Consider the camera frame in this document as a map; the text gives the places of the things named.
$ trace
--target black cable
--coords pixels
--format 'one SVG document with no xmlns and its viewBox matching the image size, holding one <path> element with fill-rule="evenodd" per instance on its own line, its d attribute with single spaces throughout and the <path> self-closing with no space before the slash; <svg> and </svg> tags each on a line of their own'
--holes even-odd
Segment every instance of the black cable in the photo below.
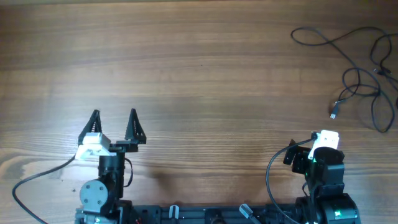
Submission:
<svg viewBox="0 0 398 224">
<path fill-rule="evenodd" d="M 293 218 L 290 218 L 282 209 L 280 209 L 280 207 L 279 207 L 278 204 L 276 203 L 274 197 L 272 196 L 271 189 L 270 189 L 270 187 L 269 187 L 269 171 L 270 171 L 270 169 L 271 169 L 271 165 L 272 165 L 273 161 L 274 161 L 274 160 L 276 159 L 276 157 L 279 156 L 282 152 L 287 151 L 287 150 L 289 150 L 290 148 L 293 148 L 293 147 L 296 147 L 296 146 L 305 144 L 305 143 L 307 143 L 307 142 L 310 142 L 310 141 L 312 141 L 312 140 L 315 140 L 316 138 L 317 138 L 317 135 L 316 135 L 316 134 L 313 134 L 312 137 L 311 137 L 311 139 L 308 139 L 308 140 L 305 140 L 305 141 L 302 141 L 302 142 L 298 142 L 298 143 L 293 144 L 293 145 L 291 145 L 291 146 L 287 146 L 287 147 L 284 148 L 284 149 L 281 149 L 279 152 L 277 152 L 277 153 L 271 158 L 271 160 L 270 160 L 269 163 L 268 163 L 268 167 L 267 167 L 267 172 L 266 172 L 266 186 L 267 186 L 267 191 L 268 191 L 269 198 L 271 199 L 271 202 L 275 205 L 275 207 L 278 209 L 278 211 L 279 211 L 281 214 L 283 214 L 286 218 L 288 218 L 290 221 L 292 221 L 293 223 L 295 223 L 295 224 L 300 224 L 300 223 L 296 222 Z"/>
<path fill-rule="evenodd" d="M 323 40 L 325 40 L 325 42 L 322 42 L 322 43 L 319 43 L 319 44 L 308 44 L 308 43 L 301 42 L 301 41 L 297 40 L 297 39 L 294 37 L 294 33 L 295 33 L 296 31 L 298 31 L 298 30 L 305 30 L 305 31 L 314 32 L 314 33 L 318 34 Z M 355 30 L 352 30 L 351 32 L 348 32 L 347 34 L 344 34 L 344 35 L 342 35 L 342 36 L 340 36 L 340 37 L 337 37 L 337 38 L 335 38 L 335 39 L 329 40 L 327 37 L 325 37 L 325 36 L 324 36 L 319 30 L 317 30 L 316 28 L 313 28 L 313 27 L 299 27 L 299 28 L 297 28 L 297 29 L 294 29 L 294 30 L 290 33 L 290 36 L 291 36 L 291 38 L 292 38 L 296 43 L 301 44 L 301 45 L 305 45 L 305 46 L 309 46 L 309 47 L 316 47 L 316 46 L 322 46 L 322 45 L 328 45 L 328 44 L 330 44 L 330 45 L 332 45 L 337 51 L 339 51 L 339 53 L 340 53 L 342 56 L 344 56 L 344 58 L 347 59 L 347 60 L 350 62 L 350 64 L 352 64 L 353 67 L 347 69 L 347 70 L 344 72 L 344 74 L 343 74 L 343 84 L 344 84 L 344 86 L 345 86 L 345 89 L 340 93 L 340 95 L 339 95 L 339 97 L 338 97 L 338 100 L 337 100 L 337 102 L 336 102 L 335 108 L 338 109 L 338 104 L 340 104 L 340 103 L 342 103 L 342 102 L 345 102 L 346 100 L 352 98 L 354 95 L 359 95 L 359 96 L 373 96 L 374 99 L 373 99 L 373 101 L 372 101 L 372 103 L 371 103 L 371 116 L 372 116 L 372 122 L 373 122 L 373 125 L 374 125 L 374 127 L 375 127 L 375 129 L 376 129 L 377 131 L 379 131 L 380 133 L 385 133 L 385 132 L 387 132 L 387 131 L 391 128 L 392 124 L 394 123 L 394 119 L 395 119 L 394 106 L 391 107 L 391 105 L 392 105 L 391 100 L 390 100 L 390 99 L 387 97 L 387 95 L 381 90 L 381 86 L 380 86 L 379 82 L 377 81 L 377 78 L 376 78 L 372 73 L 366 71 L 366 70 L 363 69 L 363 68 L 359 68 L 359 67 L 355 64 L 354 61 L 352 61 L 352 60 L 351 60 L 339 47 L 337 47 L 337 46 L 334 44 L 335 41 L 340 40 L 340 39 L 342 39 L 342 38 L 344 38 L 344 37 L 347 37 L 347 36 L 349 36 L 350 34 L 352 34 L 352 33 L 354 33 L 354 32 L 357 32 L 357 31 L 359 31 L 359 30 L 377 30 L 377 31 L 383 33 L 383 36 L 379 37 L 379 38 L 375 41 L 375 43 L 373 44 L 373 46 L 372 46 L 372 50 L 371 50 L 371 53 L 370 53 L 370 60 L 371 60 L 375 65 L 380 66 L 382 71 L 388 72 L 389 70 L 386 69 L 385 67 L 383 67 L 382 64 L 383 64 L 383 62 L 385 61 L 385 59 L 388 58 L 388 56 L 391 54 L 391 51 L 392 51 L 391 39 L 390 39 L 389 37 L 392 36 L 392 35 L 396 35 L 396 34 L 387 34 L 385 31 L 383 31 L 383 30 L 380 29 L 380 28 L 377 28 L 377 27 L 360 27 L 360 28 L 357 28 L 357 29 L 355 29 Z M 388 53 L 386 54 L 386 56 L 384 56 L 383 59 L 382 59 L 379 63 L 377 63 L 377 62 L 373 59 L 373 53 L 374 53 L 374 51 L 375 51 L 375 49 L 376 49 L 377 43 L 378 43 L 381 39 L 386 38 L 386 37 L 387 37 L 388 42 L 389 42 L 389 51 L 388 51 Z M 354 84 L 354 85 L 351 85 L 351 86 L 347 86 L 346 81 L 345 81 L 345 76 L 346 76 L 347 72 L 350 72 L 350 71 L 356 71 L 357 76 L 358 76 L 358 82 L 357 82 L 357 84 Z M 361 74 L 362 74 L 361 72 L 364 72 L 365 74 L 369 75 L 369 76 L 377 83 L 377 86 L 371 86 L 371 85 L 362 84 L 362 83 L 361 83 Z M 392 81 L 395 80 L 394 78 L 390 77 L 389 75 L 386 75 L 386 74 L 385 74 L 385 76 L 386 76 L 387 79 L 390 81 L 390 83 L 392 83 Z M 371 88 L 373 88 L 375 91 L 372 92 L 372 93 L 358 93 L 358 89 L 359 89 L 359 87 L 361 87 L 361 86 L 371 87 Z M 343 97 L 344 92 L 346 92 L 346 91 L 350 92 L 351 95 L 350 95 L 350 96 L 347 96 L 347 97 Z M 380 96 L 383 96 L 383 97 L 388 101 L 388 103 L 389 103 L 389 105 L 390 105 L 390 107 L 391 107 L 391 111 L 392 111 L 391 120 L 390 120 L 389 124 L 388 124 L 385 128 L 380 128 L 380 127 L 376 124 L 376 116 L 375 116 L 375 114 L 374 114 L 374 103 L 375 103 L 375 101 L 376 101 Z"/>
<path fill-rule="evenodd" d="M 130 163 L 130 167 L 131 167 L 131 173 L 130 173 L 130 179 L 129 182 L 127 183 L 127 185 L 123 186 L 123 187 L 128 187 L 130 186 L 131 182 L 132 182 L 132 163 L 128 158 L 124 158 L 125 161 L 128 161 L 128 163 Z"/>
<path fill-rule="evenodd" d="M 50 169 L 50 170 L 47 170 L 47 171 L 45 171 L 45 172 L 41 172 L 41 173 L 32 175 L 32 176 L 30 176 L 30 177 L 27 177 L 27 178 L 21 180 L 21 181 L 18 182 L 18 183 L 14 186 L 14 188 L 12 189 L 12 196 L 14 197 L 14 200 L 15 200 L 15 201 L 19 204 L 19 206 L 21 206 L 29 215 L 31 215 L 33 218 L 35 218 L 35 219 L 36 219 L 37 221 L 39 221 L 40 223 L 47 224 L 47 222 L 45 222 L 43 219 L 39 218 L 39 217 L 38 217 L 36 214 L 34 214 L 29 208 L 27 208 L 27 207 L 21 202 L 21 200 L 19 200 L 19 198 L 18 198 L 18 196 L 17 196 L 17 193 L 16 193 L 17 188 L 18 188 L 20 185 L 22 185 L 22 184 L 24 184 L 24 183 L 26 183 L 26 182 L 28 182 L 28 181 L 30 181 L 30 180 L 36 179 L 36 178 L 41 177 L 41 176 L 43 176 L 43 175 L 47 175 L 47 174 L 49 174 L 49 173 L 51 173 L 51 172 L 54 172 L 54 171 L 57 171 L 57 170 L 59 170 L 59 169 L 64 168 L 64 167 L 67 166 L 69 163 L 71 163 L 73 160 L 75 160 L 75 156 L 76 156 L 76 154 L 75 154 L 74 156 L 72 156 L 72 158 L 70 158 L 66 163 L 64 163 L 64 164 L 62 164 L 62 165 L 60 165 L 60 166 L 54 167 L 53 169 Z"/>
</svg>

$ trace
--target wood grain surface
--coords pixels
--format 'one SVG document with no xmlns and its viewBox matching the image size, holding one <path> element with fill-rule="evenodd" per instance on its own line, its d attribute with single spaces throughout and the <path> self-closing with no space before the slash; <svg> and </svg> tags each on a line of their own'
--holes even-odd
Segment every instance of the wood grain surface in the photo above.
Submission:
<svg viewBox="0 0 398 224">
<path fill-rule="evenodd" d="M 127 155 L 134 180 L 124 198 L 134 205 L 270 203 L 269 159 L 290 139 L 329 129 L 340 133 L 345 191 L 363 223 L 396 223 L 397 122 L 386 134 L 372 130 L 371 99 L 360 97 L 330 119 L 350 64 L 330 46 L 290 38 L 300 26 L 331 38 L 359 26 L 397 32 L 396 10 L 394 1 L 308 0 L 0 7 L 0 223 L 34 222 L 12 187 L 70 158 L 94 109 L 117 140 L 131 108 L 148 137 Z M 338 45 L 372 70 L 377 36 L 362 32 Z M 393 53 L 386 62 L 393 72 L 397 59 Z M 391 115 L 385 104 L 377 107 L 381 123 Z M 75 161 L 17 193 L 44 220 L 71 223 L 80 187 L 97 177 L 96 167 Z M 270 182 L 278 202 L 303 195 L 304 178 L 281 158 Z"/>
</svg>

